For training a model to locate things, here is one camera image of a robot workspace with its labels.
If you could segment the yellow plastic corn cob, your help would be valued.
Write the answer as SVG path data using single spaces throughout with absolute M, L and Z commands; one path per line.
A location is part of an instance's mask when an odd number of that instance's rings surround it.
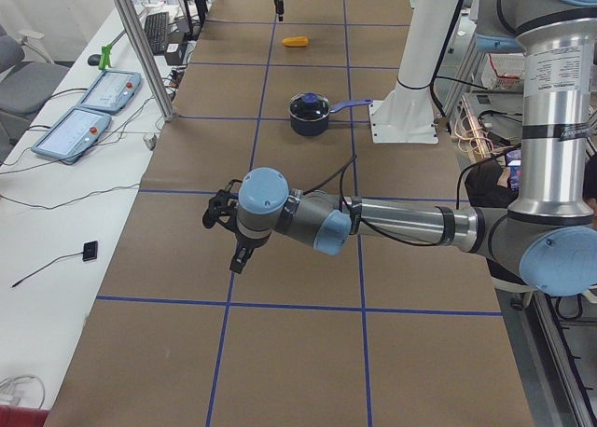
M 310 44 L 310 39 L 306 36 L 286 37 L 282 40 L 285 48 L 306 48 Z

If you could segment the glass pot lid blue knob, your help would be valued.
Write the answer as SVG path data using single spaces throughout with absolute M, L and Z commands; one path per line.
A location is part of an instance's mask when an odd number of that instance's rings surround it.
M 305 121 L 316 121 L 329 115 L 330 104 L 327 97 L 304 92 L 294 96 L 289 104 L 290 115 Z

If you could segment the dark blue saucepan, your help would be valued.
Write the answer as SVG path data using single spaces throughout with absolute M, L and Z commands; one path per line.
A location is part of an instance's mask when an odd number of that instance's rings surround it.
M 300 93 L 293 96 L 289 103 L 291 128 L 301 136 L 318 136 L 327 130 L 332 114 L 344 108 L 371 104 L 373 101 L 370 99 L 331 104 L 324 95 L 315 92 Z

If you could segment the black keyboard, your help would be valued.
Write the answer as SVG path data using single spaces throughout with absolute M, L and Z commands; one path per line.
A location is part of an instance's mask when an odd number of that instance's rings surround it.
M 147 43 L 154 55 L 162 54 L 168 47 L 169 13 L 158 12 L 146 16 L 144 31 Z

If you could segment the small black square sensor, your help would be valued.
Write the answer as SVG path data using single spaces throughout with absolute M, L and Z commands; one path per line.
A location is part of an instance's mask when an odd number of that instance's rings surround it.
M 98 241 L 88 241 L 85 242 L 83 245 L 82 250 L 82 260 L 84 262 L 89 262 L 95 260 L 98 257 L 99 251 L 99 242 Z

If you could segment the green clamp tool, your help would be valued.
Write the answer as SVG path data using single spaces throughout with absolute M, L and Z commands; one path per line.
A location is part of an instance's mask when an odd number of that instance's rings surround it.
M 91 54 L 87 60 L 88 66 L 96 66 L 101 71 L 106 68 L 111 68 L 110 55 L 112 47 L 112 44 L 107 44 L 102 46 L 99 54 Z

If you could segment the far teach pendant tablet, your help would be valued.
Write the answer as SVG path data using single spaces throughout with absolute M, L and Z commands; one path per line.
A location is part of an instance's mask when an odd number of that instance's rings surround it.
M 141 82 L 142 77 L 137 72 L 104 70 L 96 77 L 77 105 L 115 115 L 132 99 Z

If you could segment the teach pendant tablet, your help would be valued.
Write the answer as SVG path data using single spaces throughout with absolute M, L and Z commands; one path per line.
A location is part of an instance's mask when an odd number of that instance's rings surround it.
M 141 82 L 142 77 L 137 72 L 104 70 L 96 77 L 77 105 L 115 115 L 132 99 Z
M 32 151 L 73 164 L 98 142 L 111 122 L 111 116 L 106 113 L 72 107 L 32 146 Z

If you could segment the near teach pendant tablet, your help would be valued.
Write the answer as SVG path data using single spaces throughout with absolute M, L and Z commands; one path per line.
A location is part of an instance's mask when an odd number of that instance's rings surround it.
M 98 142 L 111 122 L 111 116 L 106 113 L 72 107 L 32 146 L 32 151 L 73 164 Z

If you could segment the seated person in black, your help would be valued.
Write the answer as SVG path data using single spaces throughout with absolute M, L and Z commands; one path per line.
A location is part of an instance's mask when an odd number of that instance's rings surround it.
M 573 296 L 595 285 L 596 197 L 574 190 L 568 203 L 546 203 L 553 210 L 578 204 L 588 212 L 570 217 L 510 210 L 512 191 L 498 184 L 510 172 L 491 163 L 491 171 L 476 164 L 471 172 L 476 179 L 465 185 L 477 217 L 476 238 L 466 250 L 498 265 L 501 273 L 495 282 L 523 285 L 550 296 Z

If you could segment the smartphone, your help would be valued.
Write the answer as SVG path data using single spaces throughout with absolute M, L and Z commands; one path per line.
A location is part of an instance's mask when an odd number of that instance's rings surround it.
M 518 191 L 521 182 L 521 150 L 515 149 L 506 153 L 506 166 L 509 170 L 507 186 Z

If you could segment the aluminium frame post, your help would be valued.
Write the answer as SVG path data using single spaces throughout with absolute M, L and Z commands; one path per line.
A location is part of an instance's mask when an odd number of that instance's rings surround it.
M 165 122 L 170 122 L 174 117 L 174 108 L 161 80 L 159 68 L 146 40 L 145 32 L 137 17 L 132 0 L 113 1 L 120 16 L 123 29 L 130 40 L 138 61 L 141 63 L 146 82 L 151 89 L 161 115 Z

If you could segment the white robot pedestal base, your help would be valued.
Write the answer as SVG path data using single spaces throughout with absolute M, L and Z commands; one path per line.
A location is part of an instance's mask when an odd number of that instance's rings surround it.
M 451 22 L 460 0 L 417 0 L 396 85 L 369 109 L 375 144 L 429 144 L 438 142 L 431 98 L 432 80 L 441 63 Z

